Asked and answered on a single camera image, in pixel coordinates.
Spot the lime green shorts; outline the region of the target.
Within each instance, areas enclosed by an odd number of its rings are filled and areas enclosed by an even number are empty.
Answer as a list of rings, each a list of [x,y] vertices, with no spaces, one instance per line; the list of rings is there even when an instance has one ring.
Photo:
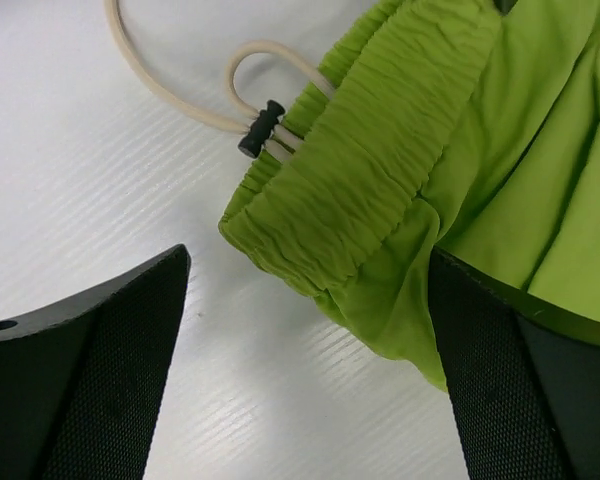
[[[106,5],[122,54],[252,163],[219,222],[259,269],[376,354],[444,388],[427,304],[435,248],[600,325],[600,1],[380,1],[313,66],[287,113],[253,125],[160,85]]]

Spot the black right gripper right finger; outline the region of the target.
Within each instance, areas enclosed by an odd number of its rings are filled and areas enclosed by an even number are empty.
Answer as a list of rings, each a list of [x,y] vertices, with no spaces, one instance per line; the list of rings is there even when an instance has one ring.
[[[473,479],[600,479],[600,322],[435,249],[428,307]]]

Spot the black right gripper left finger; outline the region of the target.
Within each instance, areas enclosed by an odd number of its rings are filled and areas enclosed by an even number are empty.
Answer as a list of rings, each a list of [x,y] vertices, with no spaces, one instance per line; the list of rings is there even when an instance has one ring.
[[[177,245],[0,320],[0,479],[143,477],[189,271]]]

